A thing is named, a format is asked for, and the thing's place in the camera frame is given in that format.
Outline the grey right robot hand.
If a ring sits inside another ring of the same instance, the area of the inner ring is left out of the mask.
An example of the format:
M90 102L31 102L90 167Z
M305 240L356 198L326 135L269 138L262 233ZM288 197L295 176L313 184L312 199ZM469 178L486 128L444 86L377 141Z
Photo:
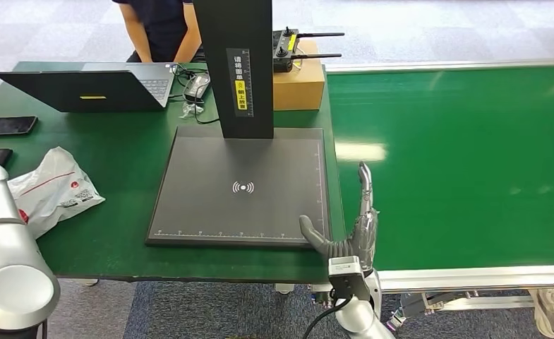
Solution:
M358 167L361 184L359 215L352 232L341 241L322 236L306 215L299 217L300 231L306 241L325 259L356 256L365 276L373 272L373 257L378 226L378 212L373 207L373 183L368 165L361 161Z

